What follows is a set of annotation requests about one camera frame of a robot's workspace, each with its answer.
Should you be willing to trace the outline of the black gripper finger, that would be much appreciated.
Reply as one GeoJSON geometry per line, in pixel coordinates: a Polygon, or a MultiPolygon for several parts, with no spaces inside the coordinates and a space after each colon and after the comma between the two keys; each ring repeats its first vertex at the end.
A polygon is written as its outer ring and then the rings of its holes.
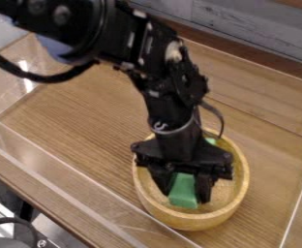
{"type": "Polygon", "coordinates": [[[200,204],[210,202],[212,180],[206,173],[198,173],[194,177],[194,192],[200,204]]]}
{"type": "Polygon", "coordinates": [[[167,196],[174,184],[176,172],[164,167],[151,166],[148,167],[151,180],[159,190],[159,192],[167,196]]]}

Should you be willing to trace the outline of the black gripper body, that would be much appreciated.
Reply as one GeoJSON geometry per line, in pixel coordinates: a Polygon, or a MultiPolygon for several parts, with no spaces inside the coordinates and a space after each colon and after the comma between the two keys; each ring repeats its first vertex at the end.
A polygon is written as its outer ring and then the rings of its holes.
{"type": "Polygon", "coordinates": [[[232,153],[211,144],[196,126],[182,133],[155,134],[134,142],[130,149],[136,165],[148,170],[152,180],[170,180],[175,173],[232,179],[232,153]]]}

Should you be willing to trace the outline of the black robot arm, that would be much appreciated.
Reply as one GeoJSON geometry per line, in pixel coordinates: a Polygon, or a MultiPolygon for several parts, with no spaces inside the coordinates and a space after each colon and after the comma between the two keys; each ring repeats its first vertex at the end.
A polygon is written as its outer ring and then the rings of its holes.
{"type": "Polygon", "coordinates": [[[61,83],[106,62],[131,80],[148,112],[154,138],[131,144],[163,195],[180,173],[192,177],[192,197],[207,203],[218,179],[232,177],[232,155],[207,143],[199,109],[207,77],[191,61],[175,30],[125,0],[0,0],[0,15],[33,33],[49,54],[70,69],[43,76],[23,71],[0,55],[0,68],[18,78],[61,83]]]}

